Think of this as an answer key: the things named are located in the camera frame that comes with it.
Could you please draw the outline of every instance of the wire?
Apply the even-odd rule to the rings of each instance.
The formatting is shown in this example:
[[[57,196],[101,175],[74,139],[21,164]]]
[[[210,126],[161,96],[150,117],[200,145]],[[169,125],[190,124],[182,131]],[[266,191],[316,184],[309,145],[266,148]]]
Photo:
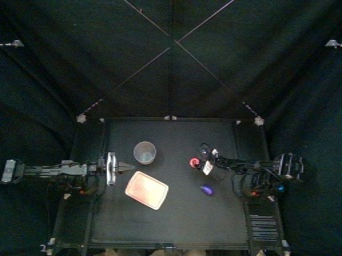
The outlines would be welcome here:
[[[49,221],[49,239],[53,237],[53,230],[51,230],[51,212],[50,212],[50,203],[49,203],[50,187],[51,187],[51,182],[49,183],[49,186],[47,186],[47,196],[46,196],[47,221]]]
[[[266,170],[280,181],[282,181],[282,178],[268,168],[262,168],[262,170]]]

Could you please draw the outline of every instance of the pink tray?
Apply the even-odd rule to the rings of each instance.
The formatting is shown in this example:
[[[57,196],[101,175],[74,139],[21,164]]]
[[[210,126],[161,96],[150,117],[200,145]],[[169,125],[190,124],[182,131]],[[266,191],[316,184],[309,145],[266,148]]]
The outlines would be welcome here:
[[[169,186],[139,171],[134,174],[126,188],[126,195],[154,210],[161,208],[167,192]]]

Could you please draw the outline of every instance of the black fabric backdrop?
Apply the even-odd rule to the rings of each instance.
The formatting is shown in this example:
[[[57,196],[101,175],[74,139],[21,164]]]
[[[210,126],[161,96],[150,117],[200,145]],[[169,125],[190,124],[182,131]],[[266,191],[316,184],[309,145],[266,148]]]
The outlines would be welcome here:
[[[26,45],[0,47],[2,162],[67,158],[85,112],[254,118],[254,111],[273,155],[292,151],[312,165],[284,198],[289,242],[298,255],[340,255],[342,52],[325,44],[342,40],[341,13],[338,0],[0,1],[0,43]],[[43,193],[23,204],[31,186],[0,189],[0,252],[15,254],[47,240]]]

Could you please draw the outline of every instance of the purple object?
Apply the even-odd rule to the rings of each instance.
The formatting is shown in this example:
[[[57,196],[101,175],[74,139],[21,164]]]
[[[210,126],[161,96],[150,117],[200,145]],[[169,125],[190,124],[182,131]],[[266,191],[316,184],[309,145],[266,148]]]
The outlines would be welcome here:
[[[208,196],[214,195],[214,189],[209,185],[202,185],[200,188]]]

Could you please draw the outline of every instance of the blue object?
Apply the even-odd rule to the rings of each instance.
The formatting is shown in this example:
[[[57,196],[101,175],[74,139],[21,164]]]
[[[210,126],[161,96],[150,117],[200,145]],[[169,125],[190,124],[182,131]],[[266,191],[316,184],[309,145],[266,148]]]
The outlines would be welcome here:
[[[201,190],[204,191],[204,193],[205,193],[208,196],[213,196],[213,195],[214,195],[214,189],[213,189],[213,187],[210,187],[209,185],[202,185],[202,186],[201,186]]]
[[[280,187],[278,187],[278,190],[280,190],[281,192],[284,192],[284,191],[285,191],[285,186],[284,186],[284,185],[280,186]]]

